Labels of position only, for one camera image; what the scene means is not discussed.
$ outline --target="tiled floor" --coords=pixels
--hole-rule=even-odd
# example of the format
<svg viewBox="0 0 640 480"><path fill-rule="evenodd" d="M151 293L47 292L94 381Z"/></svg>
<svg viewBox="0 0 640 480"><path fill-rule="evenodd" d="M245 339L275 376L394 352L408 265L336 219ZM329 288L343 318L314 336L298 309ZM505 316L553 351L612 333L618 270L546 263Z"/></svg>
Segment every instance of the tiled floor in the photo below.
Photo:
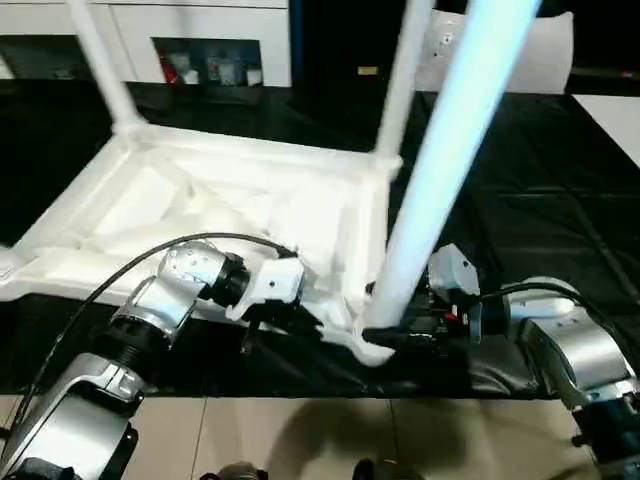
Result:
<svg viewBox="0 0 640 480"><path fill-rule="evenodd" d="M0 421L14 408L0 397ZM598 478L559 402L165 398L133 423L129 480L197 479L238 460L273 480L348 480L365 457L435 480Z"/></svg>

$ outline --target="black cable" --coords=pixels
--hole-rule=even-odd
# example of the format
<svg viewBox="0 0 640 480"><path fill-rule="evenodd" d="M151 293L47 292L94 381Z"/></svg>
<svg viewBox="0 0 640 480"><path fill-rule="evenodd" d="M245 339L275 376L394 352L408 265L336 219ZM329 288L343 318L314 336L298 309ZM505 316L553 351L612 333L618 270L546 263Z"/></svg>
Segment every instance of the black cable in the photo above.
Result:
<svg viewBox="0 0 640 480"><path fill-rule="evenodd" d="M474 304L484 302L487 300L492 300L498 297L504 297L516 292L528 292L529 290L546 290L549 292L559 293L565 298L569 300L573 300L574 302L582 305L586 310L595 314L600 320L607 320L607 316L602 313L602 311L596 307L593 303L585 299L578 292L571 290L570 288L563 287L562 285L557 285L551 282L522 282L516 283L515 285L508 285L506 287L502 287L493 292L484 293L480 295Z"/></svg>
<svg viewBox="0 0 640 480"><path fill-rule="evenodd" d="M60 345L62 340L64 340L64 338L69 333L69 331L76 325L76 323L78 323L78 319L84 313L84 310L91 303L93 303L100 295L102 295L105 292L105 290L107 290L111 285L113 285L113 283L115 283L125 273L127 273L132 268L136 267L140 262L155 255L156 253L159 253L167 248L171 248L180 243L188 242L191 240L203 240L203 239L211 239L211 238L228 238L233 240L245 240L248 242L257 243L259 245L264 245L265 247L271 247L275 249L278 252L278 255L280 257L292 257L296 255L295 252L292 252L291 250L283 247L282 245L278 245L277 243L271 242L270 240L266 240L264 238L255 237L253 235L245 235L242 233L225 233L225 232L195 233L193 235L185 235L183 237L169 240L168 242L165 242L161 245L153 247L152 249L147 250L146 252L138 255L136 258L134 258L129 263L127 263L124 267L120 268L117 272L111 275L107 280L105 280L105 282L102 285L96 288L93 291L93 293L91 293L91 295L89 295L82 302L82 305L80 305L80 308L69 319L69 322L67 322L65 327L58 334L55 341L53 342L53 345L51 346L51 349L49 350L49 353L44 359L44 362L42 363L40 370L38 370L38 373L33 379L33 382L31 382L31 385L29 386L29 390L27 391L27 394L24 397L22 397L22 400L20 401L20 405L18 406L16 415L13 418L13 422L11 423L10 434L13 434L15 432L15 429L18 427L18 425L22 423L25 413L29 408L29 404L33 400L33 397L36 394L38 385L40 384L40 381L42 380L42 377L44 376L44 373L47 370L47 367L49 365L49 362L51 361L51 358L56 353L58 346Z"/></svg>

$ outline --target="red component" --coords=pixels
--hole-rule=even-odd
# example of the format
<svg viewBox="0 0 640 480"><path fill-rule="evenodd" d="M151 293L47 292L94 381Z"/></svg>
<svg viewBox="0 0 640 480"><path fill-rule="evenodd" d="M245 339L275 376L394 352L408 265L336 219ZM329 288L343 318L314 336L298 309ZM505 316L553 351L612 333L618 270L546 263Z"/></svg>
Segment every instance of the red component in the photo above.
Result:
<svg viewBox="0 0 640 480"><path fill-rule="evenodd" d="M162 54L160 57L160 66L162 67L162 73L164 74L164 79L167 81L169 85L175 85L178 83L178 71L176 67L169 61L166 55Z"/></svg>

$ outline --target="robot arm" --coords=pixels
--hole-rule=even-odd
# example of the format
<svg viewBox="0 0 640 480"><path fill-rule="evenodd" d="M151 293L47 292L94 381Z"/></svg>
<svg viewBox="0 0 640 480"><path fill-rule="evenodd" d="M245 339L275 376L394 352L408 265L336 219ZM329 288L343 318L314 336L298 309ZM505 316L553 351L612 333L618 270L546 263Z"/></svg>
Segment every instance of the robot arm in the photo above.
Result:
<svg viewBox="0 0 640 480"><path fill-rule="evenodd" d="M136 288L106 331L12 433L0 459L0 478L119 479L137 443L129 419L197 300L226 308L230 319L249 320L252 331L262 318L252 315L254 305L276 301L302 310L301 301L309 293L302 292L303 277L304 268L295 257L265 260L251 273L239 257L204 242L170 249L157 274ZM541 282L571 289L569 285L532 278L524 282L531 288L506 295L494 305L472 301L473 306L465 308L469 299L480 298L480 288L475 268L453 245L432 256L427 279L433 315L426 330L424 325L422 331L409 334L370 329L363 332L364 339L402 348L407 339L433 342L454 334L478 343L489 318L494 325L497 319L505 334L528 347L556 387L582 432L575 443L592 448L603 476L640 478L635 373L614 338L583 306L535 288ZM300 318L273 320L293 334L322 330L322 322L308 312L303 318L306 326Z"/></svg>
<svg viewBox="0 0 640 480"><path fill-rule="evenodd" d="M640 478L639 384L615 339L584 307L553 293L514 293L506 305L512 328L578 424L574 444L589 445L603 478Z"/></svg>
<svg viewBox="0 0 640 480"><path fill-rule="evenodd" d="M170 249L157 274L136 288L12 432L0 478L119 479L137 443L129 419L197 300L240 318L252 305L294 303L302 273L297 258L265 260L250 273L242 259L205 242Z"/></svg>
<svg viewBox="0 0 640 480"><path fill-rule="evenodd" d="M585 306L548 289L556 285L577 293L570 285L531 278L517 285L520 291L480 302L475 268L454 245L432 255L427 284L432 312L427 330L424 324L369 330L365 339L415 348L439 336L468 336L479 343L490 331L520 342L573 415L581 432L573 442L589 445L601 475L640 478L638 379L616 339Z"/></svg>

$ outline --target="black cloth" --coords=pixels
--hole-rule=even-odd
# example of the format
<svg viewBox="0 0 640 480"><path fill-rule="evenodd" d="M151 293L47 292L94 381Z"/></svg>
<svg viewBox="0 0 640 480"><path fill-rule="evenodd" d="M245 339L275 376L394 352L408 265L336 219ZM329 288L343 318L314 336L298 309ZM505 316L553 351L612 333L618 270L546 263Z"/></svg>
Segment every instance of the black cloth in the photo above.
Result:
<svg viewBox="0 0 640 480"><path fill-rule="evenodd" d="M287 89L132 86L151 122L328 148L373 148L382 95L334 101ZM416 97L392 184L390 228L435 96ZM110 136L94 87L66 82L0 82L5 165L0 242L11 245ZM508 94L442 233L480 271L483 288L547 275L572 283L604 310L638 362L640 170L582 110L563 96ZM406 315L424 312L416 295ZM0 393L24 390L74 300L27 295L0 304ZM52 362L45 386L114 309L94 305ZM159 395L286 397L549 398L527 352L500 336L470 347L399 353L383 367L360 365L328 344L264 334L248 357L243 329L191 320L156 379Z"/></svg>

